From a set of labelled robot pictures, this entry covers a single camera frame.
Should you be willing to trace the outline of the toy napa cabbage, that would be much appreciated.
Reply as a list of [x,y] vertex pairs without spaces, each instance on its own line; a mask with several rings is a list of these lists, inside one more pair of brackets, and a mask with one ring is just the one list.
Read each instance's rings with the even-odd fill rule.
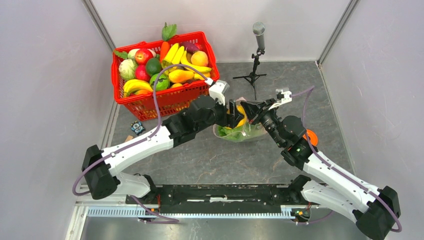
[[267,133],[260,124],[245,124],[236,128],[226,128],[217,125],[214,131],[218,138],[234,143],[256,141]]

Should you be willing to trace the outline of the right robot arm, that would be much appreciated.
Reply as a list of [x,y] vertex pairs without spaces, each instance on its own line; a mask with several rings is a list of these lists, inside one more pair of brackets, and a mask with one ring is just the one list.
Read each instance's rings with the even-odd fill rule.
[[300,176],[303,183],[289,189],[289,199],[295,204],[308,201],[331,209],[355,223],[372,240],[383,240],[389,232],[401,232],[397,192],[389,186],[379,188],[367,183],[339,167],[312,145],[299,117],[278,117],[274,103],[274,99],[243,101],[241,106],[249,123],[265,128],[289,165],[326,184],[321,186]]

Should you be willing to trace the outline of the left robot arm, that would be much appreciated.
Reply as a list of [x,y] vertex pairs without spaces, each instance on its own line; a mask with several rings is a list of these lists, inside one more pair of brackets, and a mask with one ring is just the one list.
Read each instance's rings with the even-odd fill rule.
[[133,195],[145,204],[151,204],[157,198],[157,190],[150,186],[145,176],[126,174],[124,169],[155,153],[191,141],[210,126],[234,128],[243,118],[234,100],[226,104],[201,95],[189,107],[160,122],[155,129],[126,143],[104,149],[92,145],[87,148],[81,167],[88,194],[94,200],[114,193]]

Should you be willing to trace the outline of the clear zip top bag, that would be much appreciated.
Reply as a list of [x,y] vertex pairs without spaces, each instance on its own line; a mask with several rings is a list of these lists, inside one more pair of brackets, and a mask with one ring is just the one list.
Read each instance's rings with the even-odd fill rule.
[[213,126],[212,132],[217,138],[234,143],[241,143],[258,141],[267,134],[267,131],[260,123],[252,125],[248,122],[245,110],[241,106],[241,102],[245,100],[244,97],[240,97],[235,101],[237,110],[243,115],[243,119],[235,128],[223,127],[216,124]]

